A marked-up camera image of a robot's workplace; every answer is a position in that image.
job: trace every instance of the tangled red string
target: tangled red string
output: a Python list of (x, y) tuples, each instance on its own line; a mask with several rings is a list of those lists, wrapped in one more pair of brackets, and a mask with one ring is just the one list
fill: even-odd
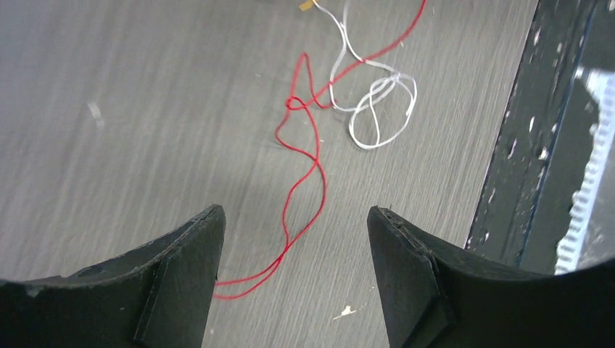
[[(282, 228), (284, 229), (284, 236), (286, 237), (286, 244), (284, 246), (284, 250), (280, 253), (278, 258), (275, 259), (266, 269), (262, 270), (261, 272), (257, 274), (251, 275), (250, 277), (246, 277), (246, 278), (236, 279), (233, 281), (217, 282), (216, 286), (230, 286), (230, 285), (235, 285), (235, 284), (246, 283), (249, 281), (254, 281), (264, 276), (263, 279), (258, 281), (253, 287), (247, 289), (246, 291), (240, 294), (232, 295), (232, 296), (214, 294), (214, 297), (216, 299), (233, 300), (233, 299), (239, 299), (239, 298), (245, 297), (246, 295), (250, 294), (254, 290), (258, 289), (258, 287), (263, 285), (266, 281), (268, 281), (280, 267), (280, 264), (282, 260), (284, 259), (284, 257), (286, 256), (286, 253), (305, 234), (305, 232), (307, 232), (310, 229), (310, 227), (312, 227), (314, 222), (318, 219), (320, 214), (323, 212), (323, 209), (325, 207), (325, 202), (326, 202), (327, 183), (326, 183), (325, 170), (323, 168), (323, 165), (321, 164), (321, 138), (320, 138), (320, 135), (318, 134), (318, 126), (316, 125), (316, 121), (314, 120), (314, 117), (312, 116), (312, 113), (310, 112), (308, 107), (311, 104), (317, 104), (321, 109), (327, 109), (331, 107), (332, 106), (331, 104), (327, 104), (327, 105), (321, 104), (318, 101), (318, 98), (320, 98), (327, 91), (327, 88), (329, 88), (329, 86), (337, 83), (339, 80), (341, 80), (344, 76), (346, 76), (350, 71), (354, 70), (359, 65), (364, 64), (368, 60), (375, 60), (376, 58), (388, 53), (389, 51), (397, 47), (399, 44), (401, 44), (401, 42), (404, 41), (410, 35), (412, 30), (416, 26), (416, 23), (418, 23), (418, 20), (421, 18), (421, 15), (423, 14), (423, 11), (425, 10), (426, 3), (427, 3), (427, 0), (421, 0), (421, 7), (418, 9), (418, 12), (416, 16), (414, 17), (414, 20), (412, 21), (410, 26), (408, 26), (405, 32), (399, 38), (397, 38), (397, 40), (393, 41), (393, 43), (391, 43), (387, 47), (384, 47), (382, 50), (372, 54), (371, 56), (366, 57), (363, 60), (354, 62), (353, 64), (346, 67), (346, 69), (344, 69), (340, 74), (338, 74), (338, 76), (336, 76), (333, 80), (330, 80), (323, 88), (321, 88), (320, 91), (318, 91), (318, 93), (314, 92), (314, 78), (312, 76), (312, 69), (310, 68), (310, 58), (308, 54), (305, 52), (301, 54), (301, 56), (299, 57), (299, 60), (297, 61), (297, 65), (295, 66), (295, 69), (294, 69), (294, 75), (292, 78), (292, 84), (290, 88), (290, 96), (286, 100), (286, 113), (284, 114), (284, 119), (282, 119), (282, 122), (276, 128), (275, 135), (276, 135), (277, 141), (282, 146), (286, 147), (289, 150), (292, 150), (293, 152), (298, 152), (300, 154), (305, 155), (306, 157), (310, 158), (313, 161), (313, 164), (312, 164), (312, 167), (308, 170), (308, 172), (304, 176), (302, 176), (301, 179), (299, 179), (291, 187), (288, 193), (288, 196), (286, 196), (286, 203), (284, 204), (284, 209), (282, 210)], [(295, 95), (297, 81), (299, 80), (299, 73), (301, 72), (301, 66), (304, 62), (305, 62), (305, 67), (307, 68), (307, 75), (309, 76), (309, 79), (310, 79), (310, 92), (312, 94), (312, 99), (309, 100), (308, 102), (303, 101), (300, 97)], [(304, 149), (299, 149), (297, 147), (294, 147), (288, 144), (287, 142), (285, 142), (284, 140), (282, 140), (280, 137), (280, 130), (284, 127), (284, 125), (290, 118), (291, 112), (299, 111), (299, 110), (304, 110), (307, 113), (307, 116), (310, 118), (310, 123), (312, 124), (312, 129), (314, 130), (314, 139), (316, 143), (315, 154), (311, 154), (310, 152), (307, 152)], [(309, 178), (314, 173), (314, 170), (316, 169), (318, 169), (318, 171), (320, 172), (322, 180), (323, 180), (323, 196), (321, 200), (321, 205), (318, 208), (318, 211), (314, 214), (314, 216), (310, 220), (310, 222), (307, 223), (307, 225), (293, 239), (291, 239), (289, 228), (286, 223), (286, 211), (288, 210), (291, 198), (295, 190), (299, 187), (299, 185), (301, 185), (301, 183), (303, 183), (307, 178)]]

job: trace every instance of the yellow object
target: yellow object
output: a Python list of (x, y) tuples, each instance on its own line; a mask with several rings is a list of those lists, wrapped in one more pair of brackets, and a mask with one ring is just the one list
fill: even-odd
[(318, 0), (306, 0), (303, 4), (299, 5), (299, 8), (302, 11), (307, 11), (309, 9), (311, 9), (314, 6), (314, 3), (317, 2)]

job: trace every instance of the yellow tape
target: yellow tape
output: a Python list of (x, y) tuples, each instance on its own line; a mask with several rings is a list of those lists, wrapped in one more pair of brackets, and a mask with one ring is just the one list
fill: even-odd
[(306, 2), (304, 2), (301, 5), (299, 5), (299, 8), (302, 11), (307, 11), (307, 10), (311, 9), (312, 7), (314, 7), (314, 2), (318, 2), (318, 0), (306, 0)]

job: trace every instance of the string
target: string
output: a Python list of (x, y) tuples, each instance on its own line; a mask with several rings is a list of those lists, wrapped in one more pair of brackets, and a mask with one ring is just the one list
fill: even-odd
[[(286, 196), (286, 203), (284, 204), (284, 208), (282, 209), (282, 216), (281, 216), (281, 224), (282, 224), (282, 228), (284, 230), (284, 237), (285, 237), (284, 249), (280, 253), (280, 255), (266, 269), (262, 270), (261, 272), (259, 272), (257, 274), (254, 274), (254, 275), (251, 275), (251, 276), (245, 277), (245, 278), (240, 278), (240, 279), (232, 280), (232, 281), (219, 281), (219, 282), (217, 282), (216, 283), (217, 287), (232, 286), (232, 285), (235, 285), (235, 284), (241, 284), (241, 283), (247, 283), (247, 282), (250, 282), (250, 281), (255, 281), (256, 279), (259, 279), (259, 278), (262, 277), (262, 279), (260, 281), (258, 281), (254, 286), (252, 286), (251, 288), (247, 289), (246, 291), (243, 291), (240, 294), (230, 295), (230, 296), (214, 294), (213, 296), (216, 299), (222, 299), (222, 300), (239, 299), (239, 298), (245, 297), (246, 295), (252, 293), (254, 290), (256, 290), (260, 286), (262, 286), (278, 270), (282, 260), (286, 256), (286, 253), (292, 248), (292, 246), (303, 235), (305, 235), (305, 233), (310, 229), (310, 227), (312, 227), (314, 222), (321, 215), (321, 213), (323, 212), (324, 206), (325, 206), (325, 202), (326, 202), (327, 182), (326, 182), (325, 170), (323, 168), (323, 165), (321, 164), (321, 141), (320, 141), (320, 135), (318, 133), (318, 126), (316, 125), (316, 121), (314, 120), (312, 112), (309, 110), (309, 106), (312, 105), (312, 104), (316, 104), (321, 109), (327, 109), (329, 107), (332, 107), (334, 100), (332, 100), (332, 102), (330, 104), (327, 104), (327, 105), (323, 105), (323, 104), (321, 104), (318, 101), (318, 99), (321, 96), (323, 96), (323, 94), (325, 94), (327, 92), (329, 86), (332, 86), (335, 83), (337, 83), (344, 76), (346, 76), (350, 71), (354, 70), (357, 66), (359, 66), (361, 64), (365, 64), (368, 61), (373, 61), (375, 58), (378, 58), (378, 57), (388, 53), (389, 51), (393, 50), (395, 47), (397, 47), (403, 40), (405, 40), (410, 35), (412, 30), (414, 29), (414, 27), (418, 23), (418, 20), (421, 18), (422, 14), (424, 12), (426, 3), (427, 3), (427, 0), (421, 0), (421, 6), (419, 7), (418, 12), (417, 12), (416, 16), (414, 17), (414, 20), (406, 28), (404, 33), (402, 33), (402, 35), (399, 36), (395, 41), (393, 41), (390, 45), (384, 47), (380, 51), (378, 51), (378, 52), (368, 56), (367, 58), (361, 59), (361, 60), (358, 60), (358, 61), (352, 63), (351, 65), (346, 67), (340, 74), (338, 74), (338, 76), (335, 76), (335, 77), (331, 78), (329, 80), (329, 82), (323, 88), (321, 88), (318, 92), (314, 92), (314, 81), (313, 81), (314, 79), (313, 79), (313, 75), (312, 75), (312, 69), (310, 67), (310, 58), (309, 58), (308, 54), (305, 53), (305, 52), (303, 52), (301, 54), (301, 56), (299, 57), (299, 59), (297, 61), (295, 69), (294, 69), (294, 74), (293, 74), (291, 88), (290, 88), (290, 95), (289, 95), (288, 99), (286, 100), (286, 112), (284, 113), (284, 118), (282, 119), (282, 121), (280, 122), (278, 127), (276, 128), (275, 137), (276, 137), (276, 140), (282, 146), (286, 147), (287, 149), (290, 149), (293, 152), (298, 152), (300, 154), (303, 154), (304, 156), (306, 156), (310, 160), (312, 160), (313, 164), (310, 167), (310, 169), (306, 172), (306, 174), (303, 175), (301, 177), (301, 179), (299, 179), (291, 187), (288, 195)], [(299, 74), (301, 73), (301, 67), (304, 65), (304, 63), (305, 63), (305, 67), (306, 67), (306, 70), (307, 70), (307, 76), (309, 78), (310, 93), (312, 95), (312, 99), (310, 99), (307, 102), (303, 101), (300, 97), (295, 95), (295, 89), (297, 87), (297, 81), (299, 80)], [(293, 102), (299, 103), (299, 105), (298, 106), (294, 106)], [(310, 123), (312, 125), (312, 129), (313, 129), (313, 132), (314, 132), (314, 139), (315, 139), (315, 145), (316, 145), (315, 154), (311, 154), (310, 152), (307, 152), (304, 149), (300, 149), (300, 148), (294, 147), (294, 146), (288, 144), (287, 142), (285, 142), (284, 140), (282, 140), (282, 138), (280, 137), (280, 130), (284, 127), (284, 125), (286, 124), (286, 122), (290, 118), (291, 112), (295, 112), (295, 111), (299, 111), (299, 110), (305, 111), (305, 113), (307, 114), (307, 117), (310, 119)], [(289, 205), (290, 205), (290, 201), (292, 199), (292, 196), (293, 196), (295, 190), (307, 178), (309, 178), (314, 173), (314, 171), (317, 170), (317, 169), (318, 169), (318, 172), (321, 174), (321, 178), (322, 178), (322, 181), (323, 181), (323, 191), (322, 191), (323, 193), (322, 193), (322, 199), (321, 199), (320, 206), (318, 208), (318, 211), (314, 214), (314, 216), (310, 220), (310, 222), (308, 222), (307, 225), (293, 239), (291, 239), (290, 238), (289, 228), (288, 228), (288, 225), (287, 225), (287, 222), (286, 222), (286, 212), (288, 211), (288, 208), (289, 208)]]
[[(353, 49), (352, 45), (350, 44), (350, 39), (348, 38), (348, 31), (347, 31), (348, 9), (350, 8), (350, 0), (347, 0), (346, 3), (344, 4), (344, 11), (342, 14), (341, 22), (337, 18), (335, 18), (335, 16), (329, 10), (325, 9), (318, 2), (314, 2), (313, 4), (319, 10), (327, 14), (335, 22), (335, 25), (339, 29), (339, 33), (342, 35), (342, 50), (340, 51), (337, 57), (337, 60), (333, 64), (333, 68), (331, 69), (331, 74), (329, 75), (329, 80), (333, 80), (333, 78), (335, 77), (335, 74), (337, 70), (339, 69), (339, 66), (341, 65), (342, 60), (344, 59), (344, 56), (346, 55), (347, 52), (350, 52), (351, 55), (353, 55), (357, 61), (359, 62), (363, 61), (366, 65), (370, 65), (372, 67), (383, 69), (390, 74), (390, 76), (388, 77), (379, 78), (378, 80), (375, 80), (369, 88), (369, 93), (366, 94), (363, 98), (361, 98), (357, 106), (353, 108), (339, 106), (335, 102), (336, 99), (335, 99), (335, 95), (333, 91), (333, 85), (332, 84), (329, 85), (329, 95), (331, 97), (331, 100), (333, 101), (333, 107), (342, 112), (352, 113), (352, 116), (350, 117), (350, 120), (348, 122), (348, 131), (350, 132), (350, 137), (355, 142), (355, 144), (357, 144), (357, 146), (359, 146), (361, 149), (365, 149), (365, 150), (377, 149), (381, 146), (387, 145), (388, 143), (394, 141), (405, 130), (405, 128), (408, 126), (408, 123), (410, 122), (410, 116), (412, 115), (414, 104), (416, 103), (416, 94), (417, 94), (416, 81), (414, 80), (414, 78), (412, 78), (412, 76), (402, 74), (401, 72), (397, 71), (393, 67), (390, 67), (389, 65), (375, 62), (373, 60), (363, 59), (357, 54), (357, 52)], [(403, 83), (404, 80), (407, 80), (411, 83), (412, 89), (410, 89), (405, 83)], [(408, 108), (405, 111), (405, 122), (403, 126), (395, 134), (393, 134), (390, 138), (381, 142), (380, 141), (380, 126), (378, 124), (378, 117), (376, 116), (376, 110), (374, 109), (374, 105), (378, 104), (382, 99), (384, 99), (384, 97), (388, 96), (393, 91), (393, 89), (395, 89), (396, 86), (402, 86), (402, 88), (405, 89), (405, 91), (408, 93), (410, 97), (410, 104), (408, 105)], [(368, 108), (371, 111), (373, 123), (376, 127), (376, 142), (374, 144), (364, 144), (361, 141), (359, 141), (357, 139), (357, 136), (355, 135), (356, 118), (360, 112)]]

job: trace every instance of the tangled white string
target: tangled white string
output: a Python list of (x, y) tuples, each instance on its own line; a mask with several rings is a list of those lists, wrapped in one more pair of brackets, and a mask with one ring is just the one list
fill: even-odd
[[(340, 51), (339, 56), (337, 57), (337, 60), (335, 61), (335, 64), (333, 65), (333, 68), (331, 69), (331, 74), (329, 76), (329, 80), (333, 80), (333, 78), (335, 78), (335, 75), (337, 73), (337, 69), (341, 65), (342, 60), (344, 59), (344, 55), (346, 54), (347, 51), (349, 51), (356, 60), (363, 61), (363, 58), (361, 58), (357, 54), (357, 52), (352, 48), (352, 45), (350, 44), (350, 40), (348, 39), (348, 32), (346, 28), (348, 26), (348, 8), (350, 7), (350, 0), (347, 0), (346, 3), (344, 4), (344, 12), (342, 15), (341, 22), (338, 21), (338, 19), (335, 18), (335, 16), (333, 16), (333, 14), (330, 13), (329, 10), (322, 7), (322, 5), (320, 5), (318, 2), (314, 0), (312, 1), (319, 10), (326, 13), (329, 17), (333, 19), (333, 21), (335, 22), (335, 24), (337, 25), (339, 29), (339, 33), (342, 34), (342, 50)], [(378, 80), (375, 80), (369, 88), (369, 93), (366, 94), (363, 98), (361, 98), (361, 100), (359, 101), (356, 107), (348, 107), (348, 108), (340, 107), (335, 102), (332, 85), (329, 85), (329, 95), (331, 96), (331, 102), (333, 103), (333, 107), (335, 109), (338, 109), (342, 112), (352, 113), (352, 116), (350, 117), (350, 121), (348, 122), (348, 131), (350, 132), (350, 136), (352, 137), (355, 144), (357, 144), (357, 146), (359, 146), (361, 149), (372, 150), (372, 149), (377, 149), (381, 146), (387, 145), (388, 143), (394, 141), (408, 126), (408, 123), (410, 122), (410, 116), (412, 115), (412, 111), (414, 109), (414, 104), (416, 103), (417, 88), (416, 88), (416, 81), (414, 80), (412, 76), (402, 74), (401, 72), (398, 72), (396, 69), (394, 69), (393, 67), (390, 67), (389, 65), (374, 62), (374, 61), (369, 61), (369, 60), (366, 60), (365, 64), (371, 65), (372, 67), (378, 67), (380, 69), (386, 70), (387, 72), (390, 73), (390, 76), (385, 77), (385, 78), (379, 78)], [(412, 88), (408, 87), (403, 82), (404, 80), (409, 81)], [(395, 88), (395, 86), (397, 85), (402, 86), (408, 92), (408, 95), (410, 96), (410, 105), (406, 109), (405, 122), (403, 126), (395, 134), (393, 134), (393, 136), (391, 136), (387, 140), (381, 141), (378, 117), (376, 116), (376, 110), (373, 107), (374, 105), (378, 104), (382, 99), (384, 99), (384, 97), (388, 96), (389, 93), (391, 93), (393, 89)], [(371, 110), (371, 115), (373, 117), (373, 123), (376, 126), (376, 142), (374, 144), (364, 144), (361, 141), (359, 141), (355, 135), (355, 120), (357, 118), (357, 115), (360, 112), (368, 108)]]

